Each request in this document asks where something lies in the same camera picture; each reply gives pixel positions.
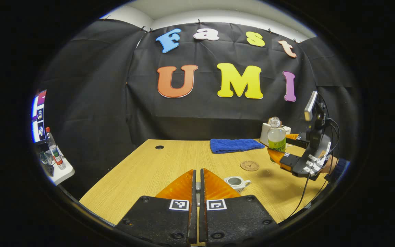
glass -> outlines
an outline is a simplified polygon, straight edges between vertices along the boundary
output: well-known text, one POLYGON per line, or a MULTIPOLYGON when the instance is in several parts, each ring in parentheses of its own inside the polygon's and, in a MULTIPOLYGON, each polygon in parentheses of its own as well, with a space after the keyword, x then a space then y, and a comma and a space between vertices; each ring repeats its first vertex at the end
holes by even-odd
POLYGON ((40 161, 44 165, 52 165, 53 164, 53 156, 51 155, 50 150, 47 150, 45 152, 39 153, 40 156, 40 161))

cable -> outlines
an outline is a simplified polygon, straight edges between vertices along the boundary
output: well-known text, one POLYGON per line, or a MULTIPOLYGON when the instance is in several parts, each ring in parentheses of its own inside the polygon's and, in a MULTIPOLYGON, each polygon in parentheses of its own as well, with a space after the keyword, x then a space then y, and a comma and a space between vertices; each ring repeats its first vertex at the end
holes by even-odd
MULTIPOLYGON (((332 166, 333 166, 333 150, 331 151, 331 153, 332 153, 332 160, 330 161, 329 175, 330 175, 330 173, 331 173, 331 171, 332 171, 332 166)), ((315 196, 312 198, 312 200, 310 200, 306 205, 309 205, 309 204, 320 194, 321 190, 324 188, 324 185, 326 185, 326 183, 327 183, 327 180, 324 181, 323 186, 321 186, 321 188, 318 190, 318 192, 316 193, 316 195, 315 195, 315 196)))
POLYGON ((292 214, 295 213, 295 211, 298 209, 298 207, 300 206, 301 202, 303 201, 304 193, 306 192, 307 183, 309 182, 309 178, 310 178, 310 173, 309 173, 309 175, 307 176, 306 184, 304 185, 303 194, 301 194, 301 200, 300 200, 300 202, 298 203, 298 206, 297 206, 297 207, 295 208, 295 210, 292 212, 292 214))
POLYGON ((329 153, 332 153, 333 150, 334 150, 334 149, 337 147, 337 145, 339 144, 339 136, 340 136, 339 126, 337 125, 337 123, 336 123, 333 119, 331 119, 331 120, 336 124, 336 127, 337 127, 337 130, 338 130, 338 131, 336 131, 336 128, 335 128, 334 125, 330 124, 330 126, 333 127, 334 131, 335 131, 336 134, 337 134, 337 141, 336 141, 336 145, 329 151, 329 153))
MULTIPOLYGON (((327 115, 328 115, 328 117, 329 117, 330 115, 329 115, 329 109, 327 108, 327 103, 326 103, 326 101, 324 100, 324 97, 323 97, 319 92, 318 92, 318 95, 319 95, 319 96, 321 97, 321 99, 323 100, 324 105, 325 105, 325 107, 326 107, 327 115)), ((334 121, 333 119, 331 119, 330 117, 329 117, 328 119, 330 119, 332 122, 334 122, 334 123, 336 124, 336 128, 338 129, 338 131, 336 131, 335 126, 332 125, 332 124, 330 124, 330 126, 333 128, 333 130, 336 132, 336 135, 337 135, 337 142, 336 142, 335 147, 333 147, 333 148, 327 153, 327 154, 329 154, 329 153, 332 154, 332 159, 331 159, 331 164, 330 164, 330 169, 329 169, 329 175, 330 175, 330 174, 331 174, 331 169, 332 169, 332 166, 333 166, 333 151, 334 151, 334 149, 335 149, 335 148, 338 146, 338 144, 339 144, 340 130, 339 130, 339 125, 337 124, 337 122, 335 122, 335 121, 334 121)), ((332 143, 334 143, 333 130, 332 130, 332 143)), ((292 214, 295 213, 295 211, 298 209, 298 207, 300 206, 301 202, 303 201, 304 194, 306 193, 307 183, 309 182, 309 178, 310 178, 310 173, 309 173, 309 175, 307 176, 306 184, 304 185, 304 190, 303 190, 303 194, 301 194, 300 202, 298 203, 298 206, 295 208, 295 210, 292 212, 292 214)), ((324 181, 323 186, 321 186, 321 188, 319 189, 319 191, 318 191, 318 192, 316 193, 316 195, 312 198, 312 200, 310 200, 309 203, 307 203, 307 205, 309 205, 309 204, 319 195, 319 193, 320 193, 321 190, 323 189, 323 187, 324 187, 324 185, 326 184, 326 182, 327 182, 327 180, 324 181)))

plastic bottle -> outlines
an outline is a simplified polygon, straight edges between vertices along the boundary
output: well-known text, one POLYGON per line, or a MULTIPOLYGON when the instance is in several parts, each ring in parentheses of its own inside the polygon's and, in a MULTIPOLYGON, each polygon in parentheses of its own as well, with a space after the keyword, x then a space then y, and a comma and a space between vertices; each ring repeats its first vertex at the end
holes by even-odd
POLYGON ((50 148, 51 153, 53 154, 53 158, 55 159, 59 169, 63 170, 66 168, 66 166, 63 163, 62 157, 59 154, 55 139, 53 138, 53 135, 50 132, 50 127, 45 128, 45 131, 47 132, 47 144, 48 147, 50 148))
POLYGON ((281 126, 281 121, 278 117, 272 117, 269 119, 268 124, 271 126, 268 130, 268 143, 269 148, 278 150, 280 152, 286 151, 286 131, 281 126))

letter m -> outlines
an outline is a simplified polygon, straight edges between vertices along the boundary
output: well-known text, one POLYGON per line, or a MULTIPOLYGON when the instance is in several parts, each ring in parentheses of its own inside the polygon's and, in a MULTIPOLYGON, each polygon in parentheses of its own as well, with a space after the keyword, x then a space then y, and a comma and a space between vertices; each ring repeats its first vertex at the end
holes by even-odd
POLYGON ((263 94, 260 91, 260 69, 257 66, 248 66, 240 75, 234 65, 230 63, 219 63, 217 67, 222 72, 222 86, 220 91, 217 92, 219 97, 232 97, 234 93, 231 91, 231 84, 236 92, 237 96, 242 96, 245 91, 246 85, 248 90, 245 93, 247 98, 263 98, 263 94))

monitor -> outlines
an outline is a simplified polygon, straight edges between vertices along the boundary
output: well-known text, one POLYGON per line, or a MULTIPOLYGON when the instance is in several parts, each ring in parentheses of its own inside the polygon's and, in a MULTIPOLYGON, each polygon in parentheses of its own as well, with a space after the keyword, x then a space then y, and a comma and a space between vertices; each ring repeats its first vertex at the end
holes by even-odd
POLYGON ((31 111, 31 128, 32 128, 32 140, 34 143, 46 142, 46 133, 44 125, 44 103, 45 94, 47 91, 41 91, 34 97, 32 111, 31 111))

